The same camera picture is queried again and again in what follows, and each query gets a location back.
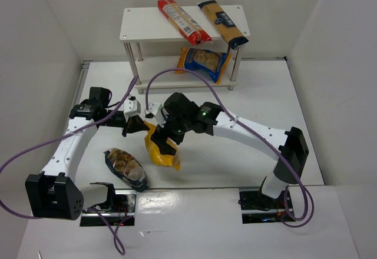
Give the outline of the yellow macaroni bag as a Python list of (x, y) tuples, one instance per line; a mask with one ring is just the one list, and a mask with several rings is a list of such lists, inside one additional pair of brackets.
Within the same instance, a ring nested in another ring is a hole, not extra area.
[(144, 124), (149, 127), (149, 130), (147, 131), (147, 135), (144, 138), (144, 142), (145, 142), (146, 150), (149, 154), (149, 157), (152, 163), (157, 166), (171, 167), (179, 171), (181, 164), (180, 164), (180, 159), (178, 155), (178, 147), (176, 146), (176, 144), (171, 139), (168, 138), (167, 139), (168, 145), (172, 146), (176, 150), (176, 153), (174, 155), (163, 155), (160, 152), (160, 149), (158, 148), (158, 146), (151, 140), (152, 133), (156, 129), (156, 126), (147, 121), (145, 121)]

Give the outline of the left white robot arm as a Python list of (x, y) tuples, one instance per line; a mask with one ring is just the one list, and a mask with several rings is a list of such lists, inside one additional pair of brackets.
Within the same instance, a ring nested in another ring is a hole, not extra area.
[(78, 188), (75, 178), (88, 144), (99, 127), (117, 127), (122, 135), (147, 131), (140, 118), (141, 105), (128, 95), (110, 110), (112, 92), (102, 87), (90, 88), (89, 97), (70, 111), (66, 138), (57, 147), (48, 164), (39, 174), (31, 174), (25, 188), (36, 218), (76, 220), (83, 210), (100, 207), (106, 211), (120, 203), (113, 184), (92, 182)]

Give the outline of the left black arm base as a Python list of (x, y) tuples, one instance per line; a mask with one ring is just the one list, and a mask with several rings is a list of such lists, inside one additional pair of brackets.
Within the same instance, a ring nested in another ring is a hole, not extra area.
[[(97, 205), (94, 208), (101, 213), (110, 226), (134, 226), (137, 192), (134, 190), (115, 190), (114, 203), (108, 206)], [(85, 210), (80, 218), (80, 227), (104, 227), (105, 223), (95, 212)]]

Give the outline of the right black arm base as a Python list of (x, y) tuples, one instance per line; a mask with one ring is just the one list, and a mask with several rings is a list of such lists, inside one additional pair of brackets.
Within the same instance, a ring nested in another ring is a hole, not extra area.
[(243, 224), (280, 223), (282, 218), (294, 222), (287, 214), (284, 192), (277, 199), (272, 199), (256, 189), (239, 190), (238, 204)]

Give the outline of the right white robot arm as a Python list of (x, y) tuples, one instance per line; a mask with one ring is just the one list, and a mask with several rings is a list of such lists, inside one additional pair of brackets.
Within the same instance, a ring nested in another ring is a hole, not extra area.
[(248, 145), (276, 160), (271, 173), (263, 180), (260, 193), (277, 199), (289, 184), (297, 184), (309, 155), (309, 148), (301, 129), (276, 129), (227, 112), (221, 105), (205, 102), (198, 106), (184, 94), (175, 92), (163, 103), (151, 102), (145, 111), (147, 118), (155, 118), (158, 126), (151, 139), (161, 154), (174, 155), (185, 133), (193, 131), (215, 137), (228, 138)]

